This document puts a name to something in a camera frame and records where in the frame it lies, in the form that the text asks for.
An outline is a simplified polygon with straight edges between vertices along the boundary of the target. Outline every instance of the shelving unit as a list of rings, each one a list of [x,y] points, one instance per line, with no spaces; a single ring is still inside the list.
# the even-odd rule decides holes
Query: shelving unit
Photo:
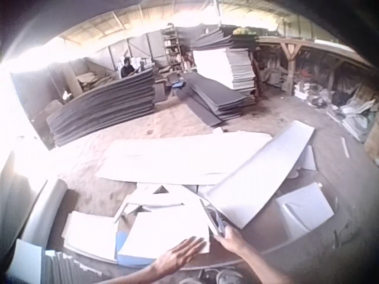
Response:
[[[176,28],[171,25],[160,31],[162,34],[164,48],[166,50],[167,61],[173,70],[183,70],[184,66],[182,62],[177,62],[174,58],[180,55],[182,61],[181,44],[179,42],[178,32]]]

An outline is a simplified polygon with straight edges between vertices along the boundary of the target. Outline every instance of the roof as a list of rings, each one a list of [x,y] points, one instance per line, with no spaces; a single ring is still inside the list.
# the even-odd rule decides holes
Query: roof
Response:
[[[292,13],[261,0],[219,0],[223,24],[236,24],[276,29],[277,19]],[[59,37],[80,46],[99,44],[105,47],[121,39],[166,27],[197,25],[200,21],[216,24],[217,14],[212,0],[142,1],[76,25]]]

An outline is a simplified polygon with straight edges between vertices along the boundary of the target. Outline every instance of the person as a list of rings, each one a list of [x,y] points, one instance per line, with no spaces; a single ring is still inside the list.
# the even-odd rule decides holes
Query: person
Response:
[[[262,284],[293,284],[291,278],[271,267],[234,228],[227,226],[225,228],[225,237],[215,235],[214,238],[225,249],[240,256],[255,272]],[[191,259],[195,257],[204,246],[205,241],[203,239],[195,237],[189,238],[167,251],[150,266],[145,267],[136,273],[111,279],[102,283],[153,283],[179,270],[191,261]]]
[[[136,73],[134,67],[130,64],[130,57],[125,57],[124,66],[121,68],[121,78],[131,76]]]

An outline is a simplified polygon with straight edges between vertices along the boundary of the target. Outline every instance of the right hand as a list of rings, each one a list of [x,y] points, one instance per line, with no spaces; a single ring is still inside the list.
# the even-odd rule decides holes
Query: right hand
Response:
[[[167,251],[152,264],[160,277],[171,275],[191,261],[207,243],[202,238],[191,237]]]
[[[240,251],[248,246],[241,234],[231,226],[226,226],[225,237],[219,235],[213,236],[225,249],[232,253],[239,254]]]

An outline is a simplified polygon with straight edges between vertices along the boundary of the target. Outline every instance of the blue foam piece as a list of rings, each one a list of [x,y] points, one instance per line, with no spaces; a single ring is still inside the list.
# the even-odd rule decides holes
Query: blue foam piece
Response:
[[[123,247],[128,235],[125,232],[119,231],[116,234],[116,251],[119,252]],[[117,253],[117,263],[122,266],[142,269],[152,264],[155,259],[147,259],[144,257],[122,256]]]
[[[184,85],[184,81],[180,81],[178,83],[173,84],[171,87],[172,88],[180,88],[180,87],[183,87],[183,85]]]

